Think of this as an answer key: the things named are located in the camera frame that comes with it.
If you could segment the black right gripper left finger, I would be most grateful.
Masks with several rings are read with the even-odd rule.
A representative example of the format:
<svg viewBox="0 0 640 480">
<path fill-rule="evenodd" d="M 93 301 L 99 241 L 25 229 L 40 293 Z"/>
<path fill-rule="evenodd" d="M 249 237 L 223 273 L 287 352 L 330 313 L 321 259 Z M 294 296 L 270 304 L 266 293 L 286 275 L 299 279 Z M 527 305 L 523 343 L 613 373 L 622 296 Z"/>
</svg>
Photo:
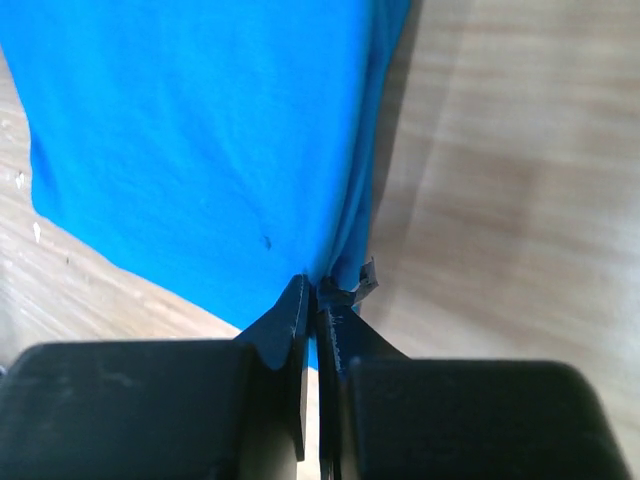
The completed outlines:
<svg viewBox="0 0 640 480">
<path fill-rule="evenodd" d="M 292 479 L 307 277 L 229 340 L 46 343 L 1 381 L 5 479 Z"/>
</svg>

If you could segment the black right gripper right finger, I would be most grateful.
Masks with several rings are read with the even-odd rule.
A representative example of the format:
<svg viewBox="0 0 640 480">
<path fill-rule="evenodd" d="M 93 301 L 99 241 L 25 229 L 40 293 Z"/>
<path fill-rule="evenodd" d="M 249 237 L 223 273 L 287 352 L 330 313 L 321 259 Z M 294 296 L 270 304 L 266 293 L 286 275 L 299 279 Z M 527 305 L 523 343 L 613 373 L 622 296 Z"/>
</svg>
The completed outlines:
<svg viewBox="0 0 640 480">
<path fill-rule="evenodd" d="M 356 305 L 377 286 L 317 288 L 320 475 L 324 479 L 627 479 L 599 398 L 547 360 L 416 359 Z"/>
</svg>

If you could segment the blue t shirt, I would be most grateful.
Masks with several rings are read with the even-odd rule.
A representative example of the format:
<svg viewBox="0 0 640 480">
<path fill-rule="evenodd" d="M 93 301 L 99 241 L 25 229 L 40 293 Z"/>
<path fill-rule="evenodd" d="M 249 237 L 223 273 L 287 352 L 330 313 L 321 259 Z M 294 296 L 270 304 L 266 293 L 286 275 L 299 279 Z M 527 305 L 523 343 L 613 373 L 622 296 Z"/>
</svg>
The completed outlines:
<svg viewBox="0 0 640 480">
<path fill-rule="evenodd" d="M 355 288 L 406 1 L 5 1 L 36 212 L 237 328 Z"/>
</svg>

